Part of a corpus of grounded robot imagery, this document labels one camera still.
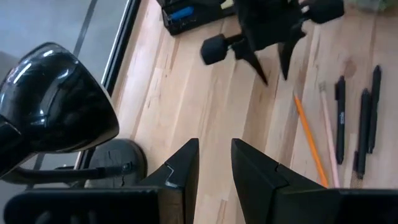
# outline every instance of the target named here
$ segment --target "wooden floor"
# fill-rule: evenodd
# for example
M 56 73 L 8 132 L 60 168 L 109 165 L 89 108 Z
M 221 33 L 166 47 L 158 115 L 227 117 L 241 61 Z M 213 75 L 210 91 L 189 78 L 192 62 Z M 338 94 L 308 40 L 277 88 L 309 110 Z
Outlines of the wooden floor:
M 269 77 L 265 87 L 245 62 L 226 60 L 204 66 L 202 42 L 220 32 L 239 32 L 236 18 L 171 37 L 163 28 L 155 0 L 143 1 L 113 95 L 120 138 L 140 144 L 153 172 L 190 138 L 200 140 L 200 178 L 195 223 L 244 223 L 234 187 L 230 145 L 242 138 L 294 171 L 319 182 L 298 118 L 293 92 L 302 99 L 315 142 L 328 171 L 318 83 L 326 82 L 336 133 L 334 84 L 347 80 L 346 153 L 340 166 L 343 187 L 398 187 L 398 11 L 381 16 L 350 7 L 344 18 L 315 26 L 294 50 L 289 80 L 280 75 L 275 46 L 258 53 Z M 376 148 L 367 156 L 366 174 L 352 173 L 358 141 L 359 106 L 371 72 L 384 71 Z

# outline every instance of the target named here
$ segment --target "black stand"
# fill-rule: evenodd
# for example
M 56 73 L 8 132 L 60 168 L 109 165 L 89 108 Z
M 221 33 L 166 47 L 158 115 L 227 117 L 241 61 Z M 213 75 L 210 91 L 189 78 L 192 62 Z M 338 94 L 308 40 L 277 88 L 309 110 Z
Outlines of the black stand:
M 398 191 L 325 189 L 240 139 L 232 169 L 246 223 L 397 223 Z
M 148 166 L 145 154 L 135 142 L 128 139 L 113 139 L 98 146 L 90 159 L 89 169 L 117 167 L 128 163 L 132 164 L 134 172 L 107 179 L 88 180 L 85 187 L 131 187 L 147 176 Z

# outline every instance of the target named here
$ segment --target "pen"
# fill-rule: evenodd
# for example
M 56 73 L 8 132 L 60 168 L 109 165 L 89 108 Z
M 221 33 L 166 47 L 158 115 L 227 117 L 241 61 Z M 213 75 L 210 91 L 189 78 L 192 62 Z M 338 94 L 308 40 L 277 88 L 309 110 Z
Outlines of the pen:
M 337 101 L 337 140 L 336 140 L 336 160 L 341 165 L 344 159 L 345 144 L 345 111 L 346 111 L 346 81 L 341 76 L 335 86 L 335 98 Z
M 371 121 L 369 126 L 369 149 L 368 153 L 373 153 L 374 145 L 376 142 L 377 130 L 377 105 L 380 97 L 380 84 L 381 84 L 381 68 L 380 65 L 376 66 L 373 71 L 373 84 L 371 95 Z
M 361 116 L 359 118 L 358 151 L 355 154 L 356 173 L 358 179 L 361 180 L 365 174 L 366 153 L 368 152 L 370 106 L 371 95 L 368 89 L 364 89 L 361 98 Z

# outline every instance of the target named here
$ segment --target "floor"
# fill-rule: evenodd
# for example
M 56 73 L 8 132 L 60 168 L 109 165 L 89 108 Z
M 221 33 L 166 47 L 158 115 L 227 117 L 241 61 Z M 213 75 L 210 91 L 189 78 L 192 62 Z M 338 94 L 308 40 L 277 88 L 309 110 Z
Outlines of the floor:
M 275 46 L 258 52 L 269 77 L 265 87 L 233 54 L 204 66 L 200 47 L 220 32 L 239 32 L 236 18 L 214 22 L 171 37 L 163 28 L 155 0 L 142 4 L 113 95 L 121 124 L 119 138 L 140 144 L 153 172 L 190 138 L 200 140 L 200 178 L 195 223 L 244 223 L 232 178 L 230 144 L 241 138 L 273 159 L 319 182 L 315 163 L 296 112 L 293 94 L 302 99 L 321 160 L 331 181 L 318 84 L 326 83 L 333 133 L 336 133 L 334 84 L 347 80 L 346 154 L 339 166 L 345 188 L 398 187 L 398 11 L 380 16 L 346 8 L 342 19 L 315 26 L 294 50 L 289 79 L 280 75 Z M 366 174 L 352 172 L 363 88 L 371 72 L 383 73 L 376 149 Z
M 89 5 L 95 2 L 78 58 L 101 82 L 105 66 L 124 12 L 126 0 L 0 1 L 0 80 L 18 60 L 44 42 L 56 42 L 71 52 L 76 49 Z M 73 166 L 75 154 L 45 155 L 41 169 Z M 36 157 L 25 164 L 35 166 Z M 40 185 L 54 187 L 62 185 Z M 4 204 L 26 186 L 0 182 L 0 211 Z

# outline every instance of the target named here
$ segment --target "black device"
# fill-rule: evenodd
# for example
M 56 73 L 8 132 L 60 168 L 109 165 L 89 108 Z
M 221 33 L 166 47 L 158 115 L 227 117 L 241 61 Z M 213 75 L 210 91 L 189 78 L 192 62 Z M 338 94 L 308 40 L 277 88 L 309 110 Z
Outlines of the black device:
M 361 97 L 361 115 L 359 117 L 358 150 L 355 152 L 354 170 L 358 179 L 365 175 L 366 154 L 369 149 L 369 115 L 371 109 L 371 95 L 368 89 L 364 89 Z
M 8 201 L 5 223 L 193 223 L 198 139 L 189 140 L 146 177 L 140 147 L 112 139 L 119 126 L 106 92 L 63 47 L 47 43 L 22 58 L 1 83 L 0 99 L 2 180 L 69 184 L 120 177 L 122 183 L 27 190 Z M 118 161 L 114 157 L 110 166 L 99 166 L 93 156 L 93 165 L 82 170 L 18 167 L 38 152 L 68 153 L 97 144 L 102 147 L 97 155 L 114 156 L 110 152 L 119 148 L 132 153 Z M 396 190 L 325 189 L 240 139 L 232 140 L 231 164 L 246 223 L 398 221 Z
M 221 8 L 225 0 L 157 0 L 164 26 L 171 35 L 234 15 L 233 7 Z
M 302 24 L 312 20 L 322 24 L 341 17 L 344 12 L 342 0 L 234 0 L 242 33 L 226 38 L 223 34 L 205 40 L 201 56 L 207 65 L 225 59 L 228 49 L 235 52 L 236 60 L 247 61 L 267 85 L 255 51 L 278 44 L 282 73 L 287 79 L 290 58 L 297 42 L 305 37 Z
M 398 190 L 326 189 L 240 139 L 232 140 L 231 158 L 246 223 L 398 221 Z
M 341 76 L 335 86 L 337 101 L 337 140 L 336 140 L 336 160 L 339 165 L 344 160 L 345 144 L 345 114 L 346 114 L 346 81 Z
M 371 117 L 369 124 L 369 151 L 368 153 L 373 153 L 373 149 L 376 142 L 376 131 L 377 131 L 377 106 L 380 99 L 380 85 L 381 85 L 381 67 L 376 66 L 373 71 L 373 83 L 371 92 Z

